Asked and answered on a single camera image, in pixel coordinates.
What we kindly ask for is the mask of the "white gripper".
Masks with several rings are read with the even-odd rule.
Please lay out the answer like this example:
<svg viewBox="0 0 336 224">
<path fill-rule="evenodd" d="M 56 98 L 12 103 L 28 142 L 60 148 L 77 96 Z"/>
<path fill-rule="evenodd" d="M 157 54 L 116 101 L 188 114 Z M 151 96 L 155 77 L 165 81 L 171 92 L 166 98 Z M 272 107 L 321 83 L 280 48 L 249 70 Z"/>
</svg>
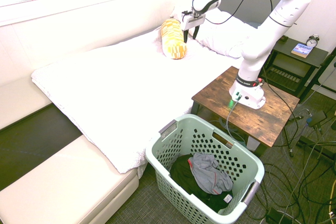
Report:
<svg viewBox="0 0 336 224">
<path fill-rule="evenodd" d="M 199 31 L 199 26 L 205 21 L 205 14 L 195 14 L 192 11 L 183 11 L 181 13 L 181 29 L 184 30 L 184 43 L 187 43 L 188 39 L 188 30 L 195 27 L 193 32 L 193 40 L 196 39 L 196 36 Z"/>
</svg>

